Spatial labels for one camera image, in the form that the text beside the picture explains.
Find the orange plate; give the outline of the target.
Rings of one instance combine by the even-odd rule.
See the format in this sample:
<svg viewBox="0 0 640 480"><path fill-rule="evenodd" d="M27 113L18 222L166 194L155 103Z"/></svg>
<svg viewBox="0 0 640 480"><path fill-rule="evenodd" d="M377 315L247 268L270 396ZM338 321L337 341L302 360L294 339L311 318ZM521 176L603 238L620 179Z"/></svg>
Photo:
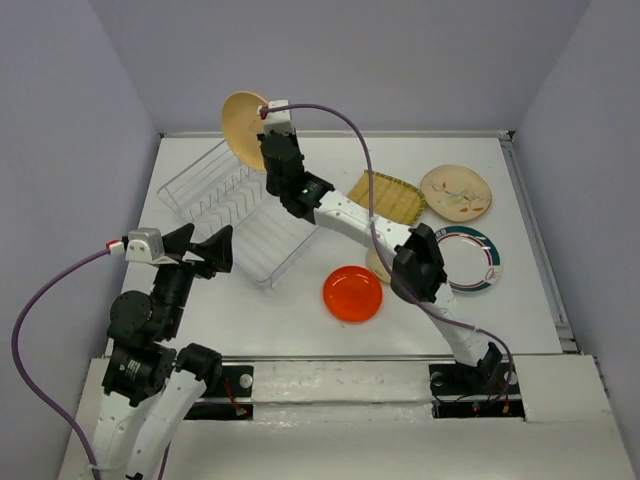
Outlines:
<svg viewBox="0 0 640 480"><path fill-rule="evenodd" d="M382 284L367 268L343 266L326 278L322 299L336 319L358 324L372 319L378 313L383 303Z"/></svg>

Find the tan round plate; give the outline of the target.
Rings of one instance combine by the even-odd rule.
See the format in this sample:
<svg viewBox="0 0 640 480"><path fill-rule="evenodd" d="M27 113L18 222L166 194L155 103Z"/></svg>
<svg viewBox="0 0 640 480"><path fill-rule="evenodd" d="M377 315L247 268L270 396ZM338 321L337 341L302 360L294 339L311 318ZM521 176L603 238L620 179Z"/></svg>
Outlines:
<svg viewBox="0 0 640 480"><path fill-rule="evenodd" d="M249 91L231 94L221 111L221 127L231 152L247 167L264 173L264 161L258 135L263 133L260 110L268 101Z"/></svg>

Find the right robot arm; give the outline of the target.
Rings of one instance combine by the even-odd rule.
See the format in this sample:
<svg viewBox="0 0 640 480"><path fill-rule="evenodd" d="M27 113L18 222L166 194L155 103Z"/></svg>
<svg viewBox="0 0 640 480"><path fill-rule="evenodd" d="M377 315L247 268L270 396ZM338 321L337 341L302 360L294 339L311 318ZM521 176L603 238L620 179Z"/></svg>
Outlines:
<svg viewBox="0 0 640 480"><path fill-rule="evenodd" d="M462 320L433 230L423 223L410 227L372 215L307 171L294 134L262 133L257 139L269 194L292 216L376 250L391 268L393 292L427 314L449 344L461 376L471 383L491 380L502 354L482 329Z"/></svg>

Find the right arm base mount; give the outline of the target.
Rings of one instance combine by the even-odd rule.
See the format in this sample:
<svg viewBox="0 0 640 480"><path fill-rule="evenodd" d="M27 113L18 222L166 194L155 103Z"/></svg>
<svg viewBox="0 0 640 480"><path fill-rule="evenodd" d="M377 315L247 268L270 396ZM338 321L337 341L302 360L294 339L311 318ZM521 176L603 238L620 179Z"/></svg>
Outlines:
<svg viewBox="0 0 640 480"><path fill-rule="evenodd" d="M525 418L517 373L507 362L486 382L464 365L431 364L429 387L435 419Z"/></svg>

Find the white green-rimmed plate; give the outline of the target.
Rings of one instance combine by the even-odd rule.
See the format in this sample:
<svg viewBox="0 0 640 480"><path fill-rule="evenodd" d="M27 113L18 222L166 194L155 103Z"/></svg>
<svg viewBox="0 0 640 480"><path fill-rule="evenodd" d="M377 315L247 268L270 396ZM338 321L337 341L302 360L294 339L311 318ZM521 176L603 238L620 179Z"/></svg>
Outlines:
<svg viewBox="0 0 640 480"><path fill-rule="evenodd" d="M454 291L478 293L497 282L502 261L497 247L485 234L453 225L439 229L435 236Z"/></svg>

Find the small cream plate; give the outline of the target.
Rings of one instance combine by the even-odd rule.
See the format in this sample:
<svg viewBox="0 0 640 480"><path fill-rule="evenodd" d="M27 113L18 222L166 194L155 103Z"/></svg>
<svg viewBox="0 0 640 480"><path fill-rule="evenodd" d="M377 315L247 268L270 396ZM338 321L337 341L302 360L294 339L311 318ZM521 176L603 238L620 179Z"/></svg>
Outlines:
<svg viewBox="0 0 640 480"><path fill-rule="evenodd" d="M370 248L366 254L366 266L384 284L391 281L390 274L385 270L374 248Z"/></svg>

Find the woven bamboo tray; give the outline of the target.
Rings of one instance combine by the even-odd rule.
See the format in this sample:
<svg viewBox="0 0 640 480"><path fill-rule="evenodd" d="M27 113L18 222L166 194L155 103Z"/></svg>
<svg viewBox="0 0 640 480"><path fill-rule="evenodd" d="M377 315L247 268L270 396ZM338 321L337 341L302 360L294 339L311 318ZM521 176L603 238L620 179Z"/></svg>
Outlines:
<svg viewBox="0 0 640 480"><path fill-rule="evenodd" d="M373 206L377 215L393 222L413 225L427 208L424 194L398 178L373 173Z"/></svg>

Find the white wire dish rack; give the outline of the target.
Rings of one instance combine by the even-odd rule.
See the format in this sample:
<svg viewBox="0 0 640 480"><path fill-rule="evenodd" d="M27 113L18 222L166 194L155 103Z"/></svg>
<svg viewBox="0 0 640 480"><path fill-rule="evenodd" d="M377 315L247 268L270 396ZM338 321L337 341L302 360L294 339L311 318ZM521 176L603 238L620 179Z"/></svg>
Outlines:
<svg viewBox="0 0 640 480"><path fill-rule="evenodd" d="M177 216L195 225L198 242L230 225L234 266L271 289L320 233L268 194L266 175L244 165L219 141L157 191Z"/></svg>

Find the beige floral plate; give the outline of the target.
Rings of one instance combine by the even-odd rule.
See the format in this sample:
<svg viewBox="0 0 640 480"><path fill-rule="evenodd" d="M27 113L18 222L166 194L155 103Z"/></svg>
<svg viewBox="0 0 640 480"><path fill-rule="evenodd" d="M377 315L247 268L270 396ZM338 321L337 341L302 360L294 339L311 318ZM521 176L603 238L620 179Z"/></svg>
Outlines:
<svg viewBox="0 0 640 480"><path fill-rule="evenodd" d="M440 165L420 184L427 205L451 222L465 223L485 214L492 203L487 182L475 171L460 165Z"/></svg>

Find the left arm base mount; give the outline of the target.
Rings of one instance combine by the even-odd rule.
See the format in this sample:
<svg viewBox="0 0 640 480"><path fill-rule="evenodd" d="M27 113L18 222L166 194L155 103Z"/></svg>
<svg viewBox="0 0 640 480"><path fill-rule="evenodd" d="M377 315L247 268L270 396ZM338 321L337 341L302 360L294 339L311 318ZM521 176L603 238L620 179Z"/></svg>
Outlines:
<svg viewBox="0 0 640 480"><path fill-rule="evenodd" d="M207 388L187 412L187 421L249 421L253 419L254 367L224 364L215 387Z"/></svg>

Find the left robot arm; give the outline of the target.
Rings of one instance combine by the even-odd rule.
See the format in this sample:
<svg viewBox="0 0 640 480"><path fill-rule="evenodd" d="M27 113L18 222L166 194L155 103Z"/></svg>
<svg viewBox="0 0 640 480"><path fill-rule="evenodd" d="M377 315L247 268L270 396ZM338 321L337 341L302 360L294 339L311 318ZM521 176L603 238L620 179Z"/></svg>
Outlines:
<svg viewBox="0 0 640 480"><path fill-rule="evenodd" d="M110 253L155 268L149 292L121 293L110 308L112 342L91 441L91 472L100 479L148 479L190 408L222 377L221 355L176 338L192 285L233 266L230 225L201 243L187 223L167 234L140 228L108 243Z"/></svg>

